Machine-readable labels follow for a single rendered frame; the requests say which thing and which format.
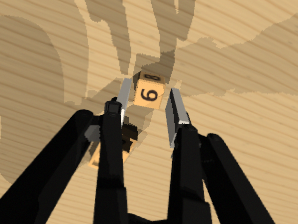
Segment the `light wooden rectangular tray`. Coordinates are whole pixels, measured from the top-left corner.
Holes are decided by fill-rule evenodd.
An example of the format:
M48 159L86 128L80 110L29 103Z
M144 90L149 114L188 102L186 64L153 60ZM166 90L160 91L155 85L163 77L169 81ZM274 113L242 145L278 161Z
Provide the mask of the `light wooden rectangular tray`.
M122 127L122 137L131 141L131 146L130 146L130 152L131 152L131 150L137 143L138 133L133 132L125 127ZM100 141L90 158L88 166L98 169L99 150L100 150Z

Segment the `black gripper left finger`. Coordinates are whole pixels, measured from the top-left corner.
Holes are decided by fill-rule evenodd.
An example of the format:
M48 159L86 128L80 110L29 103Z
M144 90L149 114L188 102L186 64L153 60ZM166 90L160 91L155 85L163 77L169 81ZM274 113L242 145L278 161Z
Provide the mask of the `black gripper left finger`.
M103 115L72 115L0 198L0 224L46 224L93 141L101 141L93 224L129 224L122 125L131 82L124 78Z

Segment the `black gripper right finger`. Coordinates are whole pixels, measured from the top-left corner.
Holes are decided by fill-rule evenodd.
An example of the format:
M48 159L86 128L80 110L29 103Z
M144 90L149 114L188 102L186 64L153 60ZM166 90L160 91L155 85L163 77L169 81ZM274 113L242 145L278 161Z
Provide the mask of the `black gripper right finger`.
M201 135L191 124L179 89L171 87L165 113L174 148L167 219L212 224L204 180L220 224L275 224L224 140L215 133Z

